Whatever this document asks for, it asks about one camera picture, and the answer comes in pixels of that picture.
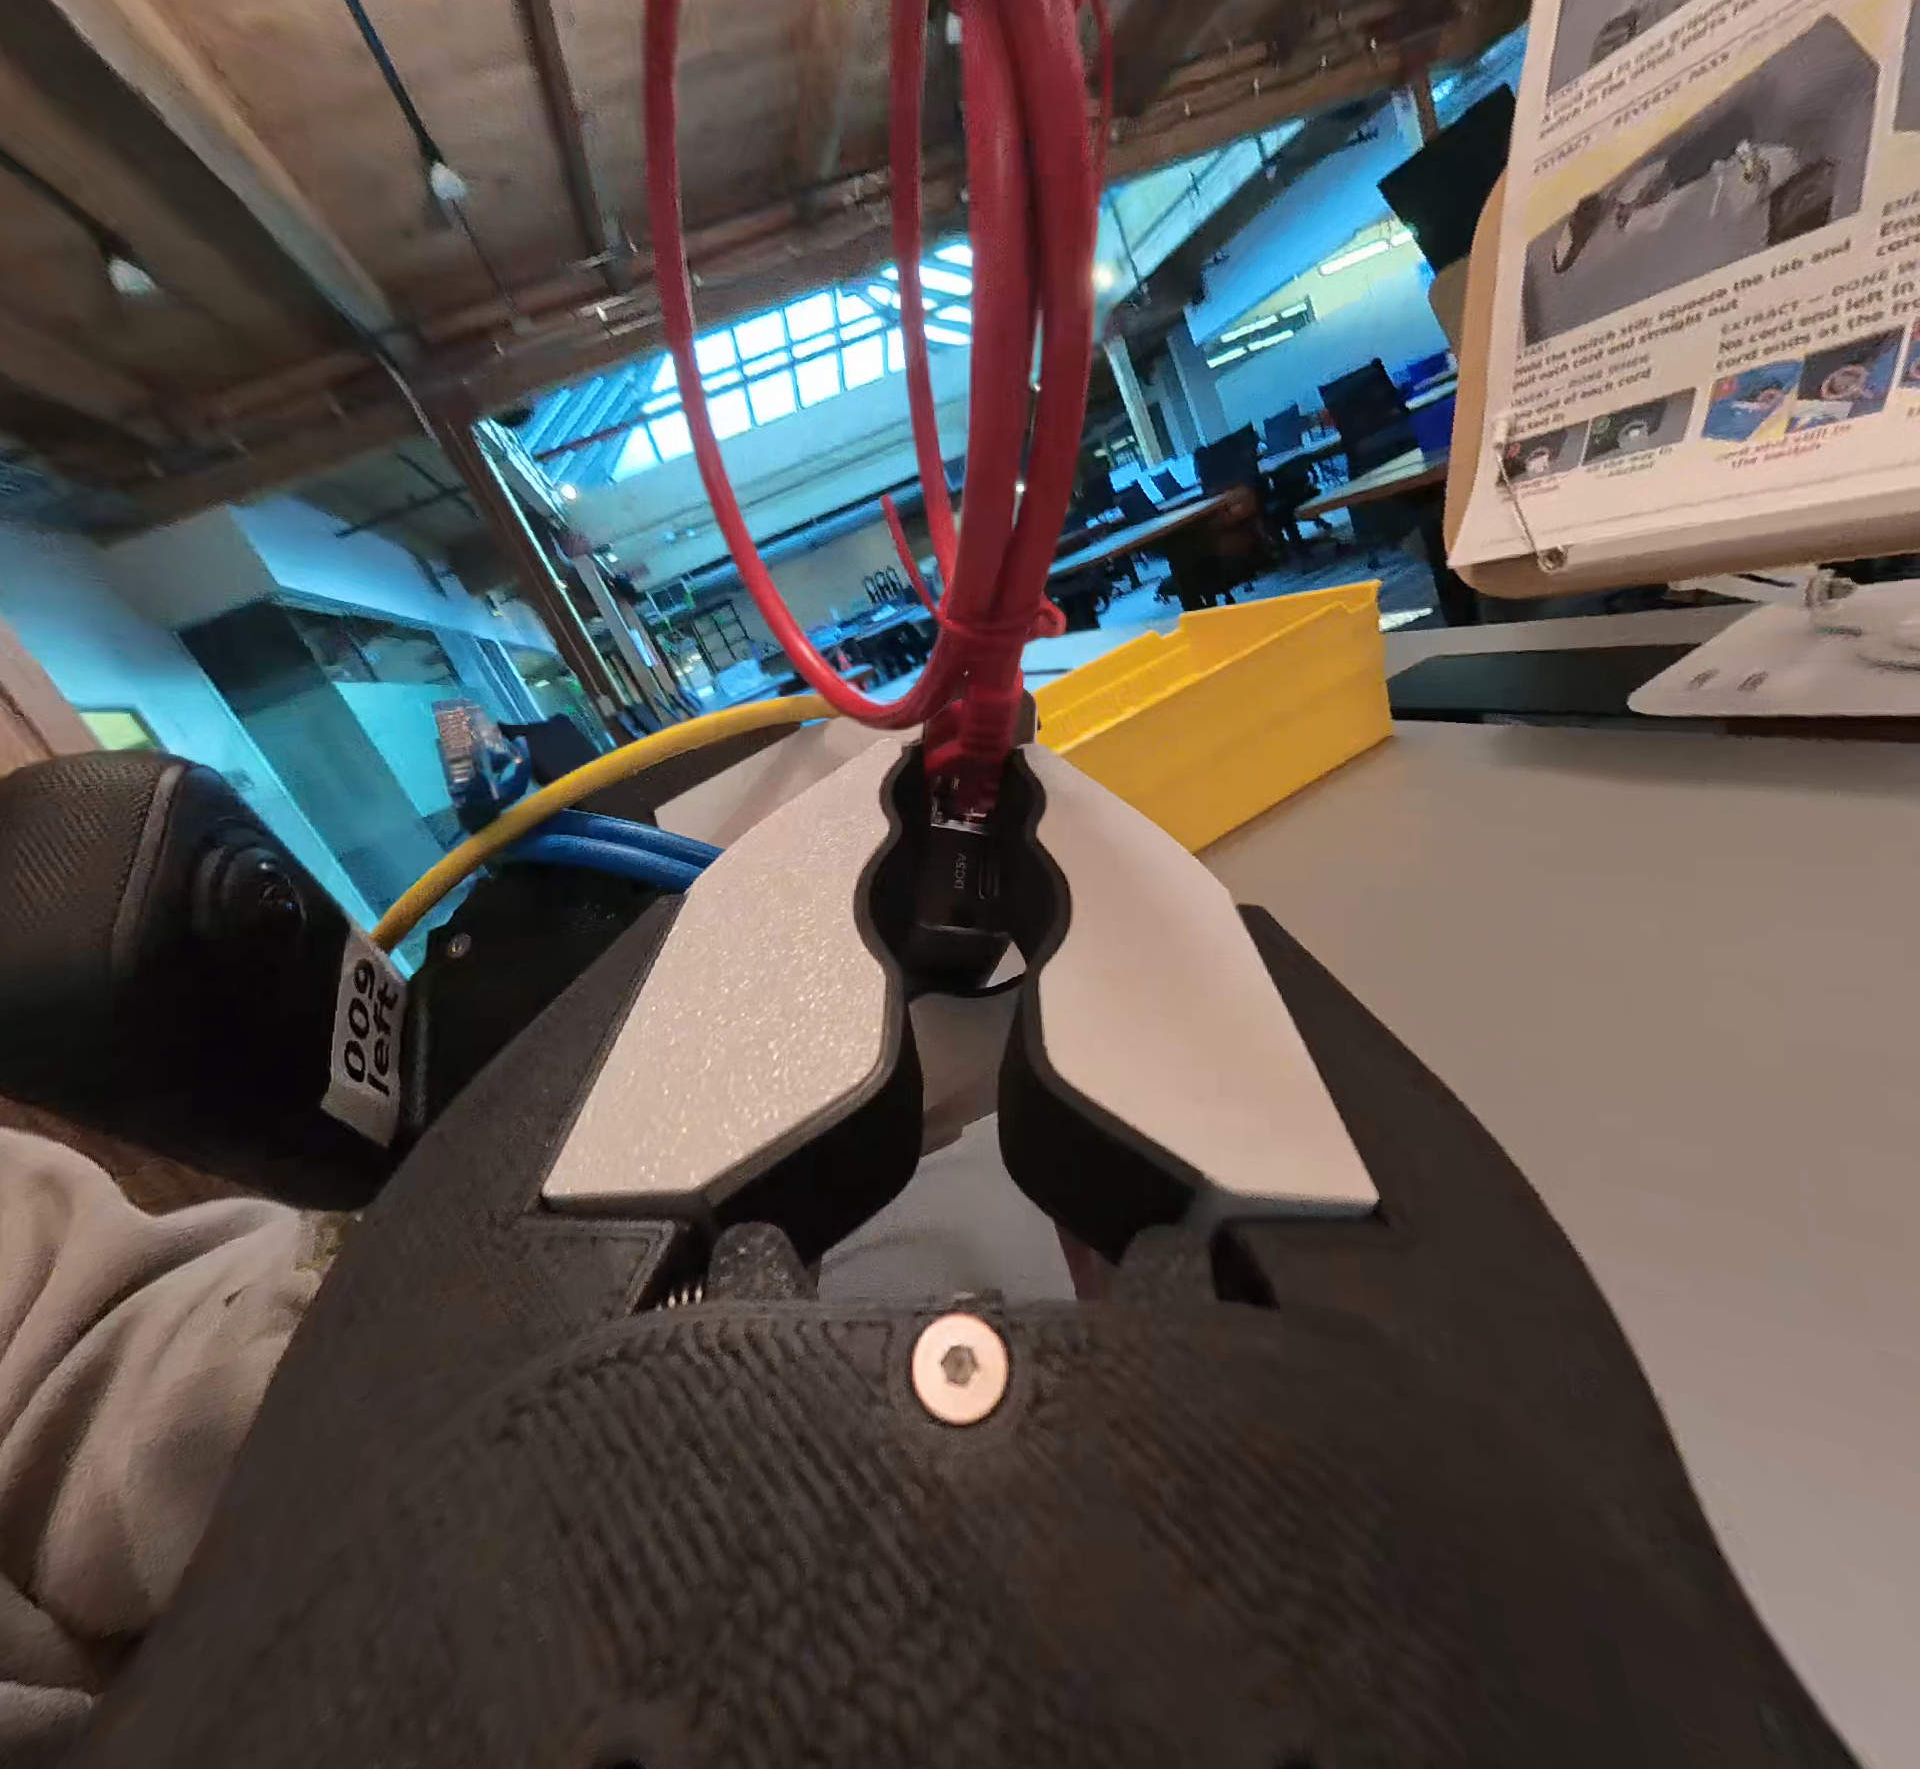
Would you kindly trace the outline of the person's left forearm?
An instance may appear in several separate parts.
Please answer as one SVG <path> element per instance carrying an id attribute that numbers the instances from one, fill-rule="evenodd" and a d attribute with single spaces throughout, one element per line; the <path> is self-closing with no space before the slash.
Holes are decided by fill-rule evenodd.
<path id="1" fill-rule="evenodd" d="M 136 1206 L 4 1131 L 4 1764 L 53 1767 L 181 1579 L 352 1214 Z"/>

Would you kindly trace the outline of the yellow plastic bin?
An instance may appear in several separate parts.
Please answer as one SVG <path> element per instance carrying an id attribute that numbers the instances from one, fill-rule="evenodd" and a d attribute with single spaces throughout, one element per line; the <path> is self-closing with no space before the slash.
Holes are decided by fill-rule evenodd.
<path id="1" fill-rule="evenodd" d="M 1185 613 L 1036 713 L 1043 747 L 1200 854 L 1393 739 L 1378 581 Z"/>

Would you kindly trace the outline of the group of black office chairs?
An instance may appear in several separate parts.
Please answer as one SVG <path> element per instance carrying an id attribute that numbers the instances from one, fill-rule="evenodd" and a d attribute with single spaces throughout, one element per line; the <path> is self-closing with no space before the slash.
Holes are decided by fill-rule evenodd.
<path id="1" fill-rule="evenodd" d="M 1072 535 L 1068 548 L 1076 548 L 1079 539 L 1099 535 L 1118 525 L 1134 525 L 1151 521 L 1158 511 L 1168 509 L 1178 496 L 1190 493 L 1218 493 L 1228 486 L 1258 488 L 1264 475 L 1276 470 L 1281 463 L 1303 459 L 1309 466 L 1309 486 L 1327 490 L 1334 486 L 1350 486 L 1365 476 L 1365 470 L 1382 466 L 1385 459 L 1402 452 L 1426 452 L 1446 446 L 1454 455 L 1454 400 L 1456 381 L 1444 381 L 1439 393 L 1429 393 L 1423 406 L 1409 406 L 1403 391 L 1390 378 L 1390 370 L 1382 361 L 1362 364 L 1347 377 L 1337 377 L 1323 389 L 1323 410 L 1330 420 L 1330 436 L 1312 439 L 1303 432 L 1303 420 L 1293 417 L 1290 432 L 1296 434 L 1286 446 L 1264 446 L 1264 434 L 1254 426 L 1244 426 L 1234 434 L 1225 434 L 1208 446 L 1200 446 L 1190 463 L 1182 463 L 1165 486 L 1149 488 L 1142 479 L 1122 486 L 1121 503 L 1122 513 L 1118 522 L 1095 529 L 1088 535 Z M 1337 525 L 1334 539 L 1350 538 L 1347 525 Z M 1444 627 L 1477 627 L 1482 621 L 1479 598 L 1459 581 L 1446 567 L 1436 567 L 1415 538 L 1403 538 L 1396 548 L 1385 552 L 1378 568 L 1388 558 L 1409 558 L 1426 567 L 1433 613 Z M 1168 567 L 1162 578 L 1162 594 L 1178 600 L 1168 582 Z"/>

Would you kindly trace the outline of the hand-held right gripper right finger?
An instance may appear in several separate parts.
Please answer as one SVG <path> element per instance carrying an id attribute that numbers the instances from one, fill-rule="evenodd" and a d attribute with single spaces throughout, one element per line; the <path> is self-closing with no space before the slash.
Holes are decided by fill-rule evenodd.
<path id="1" fill-rule="evenodd" d="M 1063 755 L 1013 753 L 1002 914 L 1023 953 L 1000 1148 L 1082 1249 L 1149 1229 L 1366 1221 L 1382 1195 L 1277 976 L 1264 910 Z"/>

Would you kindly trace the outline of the white stand base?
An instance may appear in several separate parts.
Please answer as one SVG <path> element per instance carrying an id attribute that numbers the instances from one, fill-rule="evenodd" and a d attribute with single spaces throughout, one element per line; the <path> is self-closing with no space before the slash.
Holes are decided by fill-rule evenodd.
<path id="1" fill-rule="evenodd" d="M 1919 581 L 1815 578 L 1794 600 L 1758 602 L 1627 699 L 1672 722 L 1919 722 Z"/>

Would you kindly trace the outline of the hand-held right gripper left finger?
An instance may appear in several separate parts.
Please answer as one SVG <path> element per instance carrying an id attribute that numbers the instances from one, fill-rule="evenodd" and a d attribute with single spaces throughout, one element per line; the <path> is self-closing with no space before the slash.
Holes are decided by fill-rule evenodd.
<path id="1" fill-rule="evenodd" d="M 702 874 L 544 1177 L 544 1210 L 781 1229 L 825 1259 L 921 1157 L 921 1062 L 877 890 L 915 750 L 874 742 Z"/>

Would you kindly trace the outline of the printed instruction sheet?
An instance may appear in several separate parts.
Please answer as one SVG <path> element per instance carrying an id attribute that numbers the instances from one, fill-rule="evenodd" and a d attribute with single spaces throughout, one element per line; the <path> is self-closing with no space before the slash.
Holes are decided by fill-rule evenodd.
<path id="1" fill-rule="evenodd" d="M 1535 0 L 1459 567 L 1919 490 L 1919 0 Z"/>

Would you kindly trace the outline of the group of wooden office desks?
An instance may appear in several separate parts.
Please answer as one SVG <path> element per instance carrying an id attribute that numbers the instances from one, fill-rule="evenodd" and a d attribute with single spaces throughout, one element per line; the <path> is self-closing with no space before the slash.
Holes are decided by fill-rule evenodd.
<path id="1" fill-rule="evenodd" d="M 1303 459 L 1281 463 L 1258 488 L 1178 496 L 1151 521 L 1106 529 L 1055 558 L 1049 600 L 1068 630 L 1092 630 L 1109 582 L 1134 558 L 1168 567 L 1179 605 L 1228 602 L 1238 590 L 1306 552 L 1303 532 L 1347 525 L 1366 562 L 1415 538 L 1429 558 L 1444 555 L 1441 509 L 1451 449 L 1402 452 L 1350 486 L 1314 490 Z"/>

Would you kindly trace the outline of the black display screen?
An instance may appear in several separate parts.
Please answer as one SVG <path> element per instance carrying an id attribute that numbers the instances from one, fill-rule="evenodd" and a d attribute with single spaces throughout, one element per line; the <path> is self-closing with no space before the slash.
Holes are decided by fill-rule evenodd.
<path id="1" fill-rule="evenodd" d="M 1472 254 L 1482 210 L 1508 166 L 1517 111 L 1517 93 L 1497 87 L 1382 175 L 1378 193 L 1388 210 L 1412 233 L 1433 274 Z"/>

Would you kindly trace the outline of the black ethernet splitter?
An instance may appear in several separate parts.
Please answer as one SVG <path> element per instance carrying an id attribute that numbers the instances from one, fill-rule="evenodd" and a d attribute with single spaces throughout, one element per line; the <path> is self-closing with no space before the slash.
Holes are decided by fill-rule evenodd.
<path id="1" fill-rule="evenodd" d="M 908 1002 L 984 1002 L 1026 982 L 1012 882 L 1020 821 L 1007 801 L 984 814 L 920 806 L 901 831 L 901 937 Z"/>

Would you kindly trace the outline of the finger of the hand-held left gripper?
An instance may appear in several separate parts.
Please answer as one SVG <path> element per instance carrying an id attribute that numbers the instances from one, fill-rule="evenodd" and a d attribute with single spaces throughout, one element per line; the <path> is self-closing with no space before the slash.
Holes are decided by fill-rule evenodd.
<path id="1" fill-rule="evenodd" d="M 900 742 L 848 719 L 719 742 L 656 770 L 656 781 L 664 783 L 656 825 L 673 837 L 729 847 L 868 750 Z"/>

